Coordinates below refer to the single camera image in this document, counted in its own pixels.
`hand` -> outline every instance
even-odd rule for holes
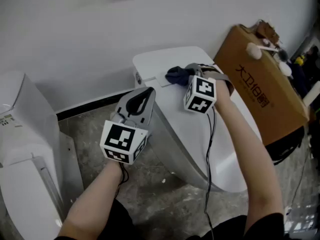
[[[206,79],[213,78],[212,72],[206,71],[203,73]],[[227,84],[223,80],[216,80],[216,102],[215,108],[220,113],[224,107],[228,106],[231,103],[230,92],[227,87]]]

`white toilet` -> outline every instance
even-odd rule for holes
[[[73,139],[21,71],[0,75],[0,187],[25,240],[52,240],[83,183]]]
[[[211,132],[208,118],[201,113],[186,111],[183,99],[187,88],[171,84],[165,78],[169,69],[176,66],[184,68],[191,63],[214,65],[217,71],[223,73],[203,49],[186,46],[136,55],[133,58],[133,75],[136,88],[152,87],[156,92],[150,121],[152,134],[148,139],[155,155],[180,179],[206,190],[206,154]],[[231,100],[261,140],[257,124],[237,90],[232,93]],[[212,110],[207,115],[213,122]],[[209,162],[211,191],[239,193],[247,189],[230,133],[218,112]]]

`brown cardboard box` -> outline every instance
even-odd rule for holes
[[[214,62],[227,74],[250,110],[264,145],[271,144],[309,120],[308,109],[266,51],[259,60],[251,58],[247,44],[262,45],[242,26],[234,26]]]

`wrist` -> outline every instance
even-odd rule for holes
[[[105,169],[108,171],[112,171],[113,175],[116,177],[120,177],[122,175],[122,170],[120,168],[120,164],[117,161],[110,160],[105,166]]]

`concrete floor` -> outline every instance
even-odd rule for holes
[[[115,106],[105,106],[59,122],[60,130],[74,139],[85,188],[108,162],[99,142],[104,121],[110,118]],[[308,139],[305,138],[301,148],[277,165],[276,170],[284,206],[291,207],[293,203],[293,209],[286,218],[286,228],[303,231],[315,219],[319,191],[319,178],[308,149]],[[117,199],[127,208],[145,239],[183,240],[191,235],[202,236],[209,230],[203,212],[205,192],[167,171],[149,144],[134,165],[128,167],[128,172],[130,179],[121,187]],[[301,176],[302,181],[293,200]],[[246,191],[210,194],[208,213],[214,226],[232,217],[245,215],[247,209]],[[22,239],[1,198],[0,232],[4,239]]]

